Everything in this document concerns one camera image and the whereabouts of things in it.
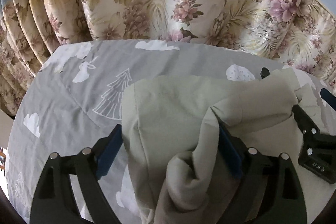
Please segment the grey animal print bedsheet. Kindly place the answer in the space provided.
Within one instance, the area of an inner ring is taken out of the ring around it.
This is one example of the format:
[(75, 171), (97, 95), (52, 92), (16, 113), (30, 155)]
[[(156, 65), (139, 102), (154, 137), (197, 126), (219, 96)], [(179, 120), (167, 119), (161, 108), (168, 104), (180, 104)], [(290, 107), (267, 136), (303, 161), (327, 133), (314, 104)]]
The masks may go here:
[[(292, 69), (310, 79), (326, 128), (335, 136), (335, 111), (321, 98), (330, 88), (304, 71), (249, 53), (161, 40), (85, 42), (59, 47), (42, 66), (16, 115), (9, 139), (9, 199), (30, 223), (37, 183), (49, 155), (76, 155), (122, 126), (126, 88), (159, 76), (201, 76), (231, 81), (263, 80), (275, 70)], [(98, 182), (120, 223), (143, 223), (124, 145), (108, 174)]]

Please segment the light green jacket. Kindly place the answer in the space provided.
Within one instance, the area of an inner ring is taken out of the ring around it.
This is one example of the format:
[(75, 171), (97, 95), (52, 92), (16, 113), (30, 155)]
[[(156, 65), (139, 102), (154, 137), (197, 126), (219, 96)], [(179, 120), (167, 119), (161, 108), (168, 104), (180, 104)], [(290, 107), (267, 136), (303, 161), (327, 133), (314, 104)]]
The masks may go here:
[(238, 181), (220, 158), (219, 123), (267, 156), (287, 153), (298, 174), (308, 222), (335, 186), (298, 163), (303, 136), (292, 107), (299, 105), (326, 128), (310, 79), (288, 68), (263, 80), (201, 76), (140, 80), (122, 98), (122, 137), (143, 223), (215, 223)]

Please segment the blue floral curtain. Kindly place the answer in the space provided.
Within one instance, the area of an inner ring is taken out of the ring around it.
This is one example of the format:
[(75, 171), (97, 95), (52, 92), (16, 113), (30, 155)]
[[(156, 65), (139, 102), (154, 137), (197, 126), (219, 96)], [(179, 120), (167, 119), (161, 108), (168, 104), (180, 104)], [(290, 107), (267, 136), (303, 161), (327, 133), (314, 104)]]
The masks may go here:
[(1, 0), (1, 110), (65, 44), (165, 39), (241, 50), (335, 88), (335, 0)]

